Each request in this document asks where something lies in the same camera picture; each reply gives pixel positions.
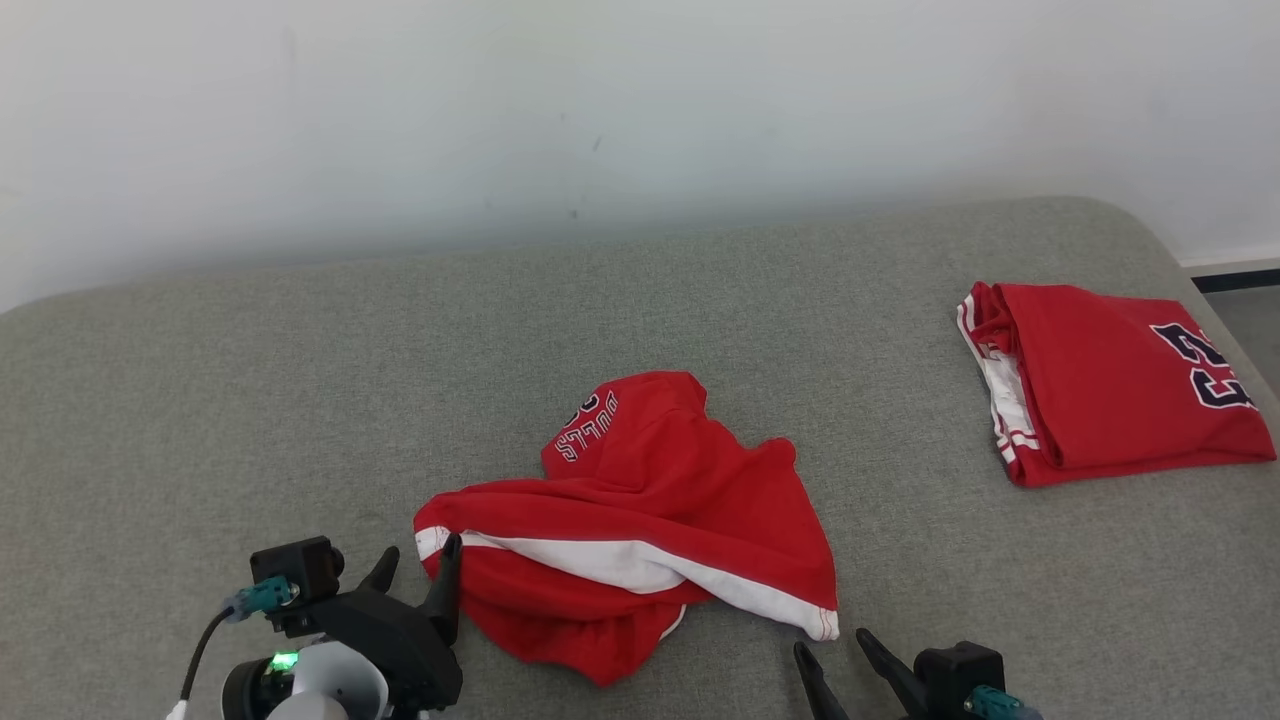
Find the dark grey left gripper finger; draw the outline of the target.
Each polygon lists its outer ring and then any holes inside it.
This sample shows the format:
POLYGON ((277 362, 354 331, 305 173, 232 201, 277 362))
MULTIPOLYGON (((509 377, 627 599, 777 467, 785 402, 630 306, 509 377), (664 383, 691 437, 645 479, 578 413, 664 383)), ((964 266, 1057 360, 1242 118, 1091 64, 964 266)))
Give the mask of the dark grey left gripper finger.
POLYGON ((462 537, 448 533, 443 546, 433 555, 436 574, 419 606, 444 646, 453 646, 460 632, 462 552, 462 537))
POLYGON ((358 583, 360 591, 388 593, 399 565, 401 551, 397 546, 385 548, 370 573, 358 583))

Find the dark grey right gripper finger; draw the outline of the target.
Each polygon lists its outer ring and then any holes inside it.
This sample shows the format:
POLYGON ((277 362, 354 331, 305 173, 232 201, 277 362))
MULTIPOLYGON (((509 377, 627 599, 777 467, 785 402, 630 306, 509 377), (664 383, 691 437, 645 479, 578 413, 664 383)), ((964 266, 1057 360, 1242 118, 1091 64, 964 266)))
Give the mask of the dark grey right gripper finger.
POLYGON ((856 642, 877 676, 890 684, 905 712, 902 720, 931 720, 925 683, 867 628, 856 629, 856 642))
POLYGON ((805 642, 794 643, 794 660, 813 720, 851 720, 826 682, 826 671, 805 642))

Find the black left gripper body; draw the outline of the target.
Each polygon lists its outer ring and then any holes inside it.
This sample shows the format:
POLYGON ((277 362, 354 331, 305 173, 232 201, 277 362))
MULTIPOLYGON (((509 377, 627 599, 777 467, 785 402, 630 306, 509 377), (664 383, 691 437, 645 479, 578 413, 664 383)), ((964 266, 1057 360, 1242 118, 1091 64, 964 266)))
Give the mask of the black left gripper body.
POLYGON ((289 638, 324 635, 300 651, 293 694, 317 694, 349 716, 419 716, 457 705, 463 674, 419 607, 348 592, 275 616, 289 638))

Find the red shorts with white band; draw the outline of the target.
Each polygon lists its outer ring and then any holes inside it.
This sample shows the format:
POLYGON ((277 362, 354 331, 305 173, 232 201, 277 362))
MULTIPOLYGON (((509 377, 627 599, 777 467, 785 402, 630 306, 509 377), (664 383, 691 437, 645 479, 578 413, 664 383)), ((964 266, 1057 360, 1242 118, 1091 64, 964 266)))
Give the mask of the red shorts with white band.
POLYGON ((462 611, 526 664, 599 687, 636 673, 718 600, 840 635, 835 557, 786 438, 742 445, 686 372, 595 388, 541 451, 543 477, 431 497, 415 515, 431 579, 462 544, 462 611))

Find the red jersey with white stripes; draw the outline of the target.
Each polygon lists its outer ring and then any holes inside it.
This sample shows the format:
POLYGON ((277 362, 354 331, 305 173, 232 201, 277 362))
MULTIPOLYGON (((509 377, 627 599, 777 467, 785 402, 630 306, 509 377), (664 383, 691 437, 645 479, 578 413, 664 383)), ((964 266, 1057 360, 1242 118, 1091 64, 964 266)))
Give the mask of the red jersey with white stripes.
POLYGON ((956 324, 1015 486, 1277 457, 1258 404, 1176 301, 978 282, 956 324))

